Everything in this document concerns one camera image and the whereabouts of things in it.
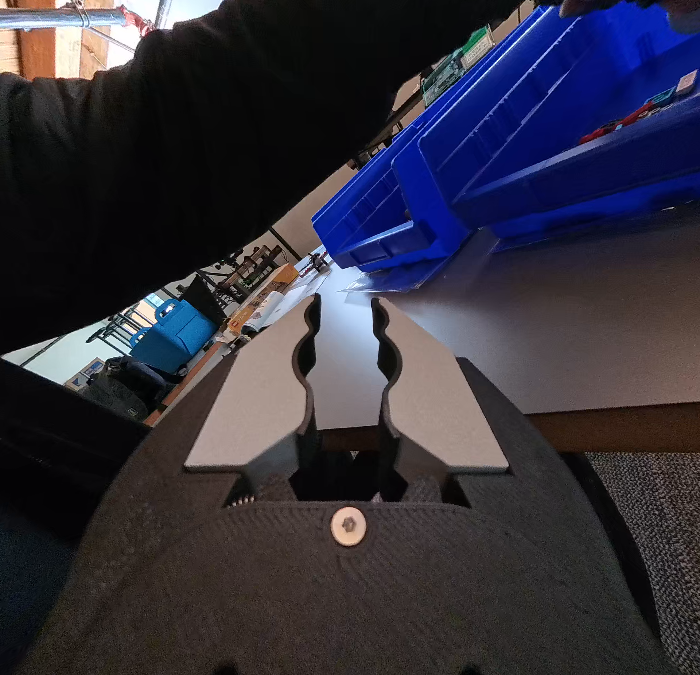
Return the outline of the dark backpack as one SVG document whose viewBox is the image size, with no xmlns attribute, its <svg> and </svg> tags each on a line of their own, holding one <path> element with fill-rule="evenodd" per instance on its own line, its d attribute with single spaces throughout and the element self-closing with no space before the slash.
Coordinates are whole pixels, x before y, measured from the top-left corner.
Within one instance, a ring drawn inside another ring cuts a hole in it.
<svg viewBox="0 0 700 675">
<path fill-rule="evenodd" d="M 78 395 L 120 417 L 143 422 L 162 407 L 186 373 L 186 367 L 172 374 L 132 356 L 114 357 L 106 360 L 100 372 L 89 376 Z"/>
</svg>

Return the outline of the blue storage bin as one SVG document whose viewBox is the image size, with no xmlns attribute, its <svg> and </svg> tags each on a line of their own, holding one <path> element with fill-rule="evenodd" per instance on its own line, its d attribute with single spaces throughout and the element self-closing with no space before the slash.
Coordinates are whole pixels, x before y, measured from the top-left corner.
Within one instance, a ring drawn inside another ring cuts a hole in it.
<svg viewBox="0 0 700 675">
<path fill-rule="evenodd" d="M 558 23 L 535 64 L 440 164 L 439 179 L 459 189 L 456 215 L 505 236 L 698 199 L 699 77 L 653 116 L 578 141 L 699 70 L 699 34 L 672 30 L 658 6 L 627 3 Z"/>
<path fill-rule="evenodd" d="M 538 7 L 314 215 L 338 266 L 372 272 L 448 257 L 474 233 L 438 168 L 545 52 L 558 21 Z"/>
</svg>

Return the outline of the red bricks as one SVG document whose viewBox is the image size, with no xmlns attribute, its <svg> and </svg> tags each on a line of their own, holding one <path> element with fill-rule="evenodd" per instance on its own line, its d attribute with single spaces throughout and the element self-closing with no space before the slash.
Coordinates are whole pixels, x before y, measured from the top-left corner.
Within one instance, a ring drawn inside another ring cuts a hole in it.
<svg viewBox="0 0 700 675">
<path fill-rule="evenodd" d="M 609 121 L 605 125 L 595 129 L 589 134 L 580 137 L 578 145 L 590 143 L 601 137 L 605 137 L 621 129 L 628 128 L 629 126 L 644 120 L 650 116 L 653 116 L 659 109 L 654 105 L 646 104 L 641 108 L 635 110 L 633 113 L 629 114 L 623 119 Z"/>
</svg>

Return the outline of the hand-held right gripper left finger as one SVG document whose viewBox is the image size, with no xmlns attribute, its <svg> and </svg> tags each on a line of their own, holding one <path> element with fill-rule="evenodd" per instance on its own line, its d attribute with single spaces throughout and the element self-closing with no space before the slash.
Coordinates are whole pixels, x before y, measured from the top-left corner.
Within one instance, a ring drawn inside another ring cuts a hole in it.
<svg viewBox="0 0 700 675">
<path fill-rule="evenodd" d="M 316 431 L 307 379 L 321 297 L 311 294 L 237 353 L 185 460 L 200 473 L 293 474 Z"/>
</svg>

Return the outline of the yellow cardboard box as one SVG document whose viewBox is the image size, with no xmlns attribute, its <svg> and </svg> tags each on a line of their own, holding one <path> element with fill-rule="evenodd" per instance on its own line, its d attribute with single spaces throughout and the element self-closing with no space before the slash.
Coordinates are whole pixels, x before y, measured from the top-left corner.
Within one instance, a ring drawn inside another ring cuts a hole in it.
<svg viewBox="0 0 700 675">
<path fill-rule="evenodd" d="M 299 271 L 293 264 L 287 263 L 278 267 L 262 284 L 257 286 L 253 293 L 230 315 L 226 327 L 234 335 L 239 335 L 243 325 L 249 320 L 253 312 L 272 292 L 284 293 L 299 275 Z"/>
</svg>

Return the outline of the person's black clothing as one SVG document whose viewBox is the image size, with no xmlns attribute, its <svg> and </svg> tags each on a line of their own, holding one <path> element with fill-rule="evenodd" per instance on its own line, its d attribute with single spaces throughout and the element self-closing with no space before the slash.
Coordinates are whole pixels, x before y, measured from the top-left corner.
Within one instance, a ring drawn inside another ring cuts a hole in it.
<svg viewBox="0 0 700 675">
<path fill-rule="evenodd" d="M 102 495 L 148 427 L 1 360 L 1 673 L 65 585 Z"/>
</svg>

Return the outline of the person's left forearm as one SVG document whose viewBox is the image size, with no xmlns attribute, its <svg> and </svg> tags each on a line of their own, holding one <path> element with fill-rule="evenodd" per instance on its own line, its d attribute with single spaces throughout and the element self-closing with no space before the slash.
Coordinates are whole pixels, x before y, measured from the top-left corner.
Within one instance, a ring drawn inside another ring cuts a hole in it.
<svg viewBox="0 0 700 675">
<path fill-rule="evenodd" d="M 246 246 L 523 0 L 224 0 L 92 80 L 1 76 L 1 353 Z"/>
</svg>

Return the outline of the green circuit board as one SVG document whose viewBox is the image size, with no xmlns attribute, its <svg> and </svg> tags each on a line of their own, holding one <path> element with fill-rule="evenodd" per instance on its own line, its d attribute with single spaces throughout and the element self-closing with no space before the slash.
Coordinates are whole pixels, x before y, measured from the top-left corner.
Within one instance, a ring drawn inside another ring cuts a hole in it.
<svg viewBox="0 0 700 675">
<path fill-rule="evenodd" d="M 474 31 L 464 45 L 445 56 L 432 72 L 421 78 L 424 107 L 432 105 L 494 47 L 495 40 L 489 25 Z"/>
</svg>

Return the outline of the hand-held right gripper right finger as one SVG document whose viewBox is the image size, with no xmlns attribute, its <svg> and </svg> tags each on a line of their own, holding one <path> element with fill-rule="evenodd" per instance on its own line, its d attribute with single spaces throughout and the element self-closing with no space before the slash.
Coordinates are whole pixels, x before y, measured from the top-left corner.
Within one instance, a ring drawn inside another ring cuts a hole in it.
<svg viewBox="0 0 700 675">
<path fill-rule="evenodd" d="M 399 474 L 503 474 L 509 463 L 451 350 L 386 298 L 372 299 L 387 383 L 380 420 Z"/>
</svg>

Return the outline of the grey desk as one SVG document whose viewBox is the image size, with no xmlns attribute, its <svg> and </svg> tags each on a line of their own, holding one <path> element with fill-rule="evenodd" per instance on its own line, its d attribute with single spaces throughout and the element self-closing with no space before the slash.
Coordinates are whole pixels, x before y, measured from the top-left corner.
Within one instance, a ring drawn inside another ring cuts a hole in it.
<svg viewBox="0 0 700 675">
<path fill-rule="evenodd" d="M 381 293 L 562 452 L 699 451 L 699 204 L 496 251 Z"/>
</svg>

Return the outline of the instruction booklet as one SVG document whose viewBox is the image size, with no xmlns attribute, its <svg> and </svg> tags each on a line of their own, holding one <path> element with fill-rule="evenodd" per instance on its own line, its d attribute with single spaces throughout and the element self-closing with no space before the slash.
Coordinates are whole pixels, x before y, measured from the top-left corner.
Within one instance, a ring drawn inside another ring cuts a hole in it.
<svg viewBox="0 0 700 675">
<path fill-rule="evenodd" d="M 255 336 L 282 318 L 305 298 L 316 293 L 316 287 L 302 285 L 285 294 L 273 291 L 241 327 L 241 335 Z"/>
</svg>

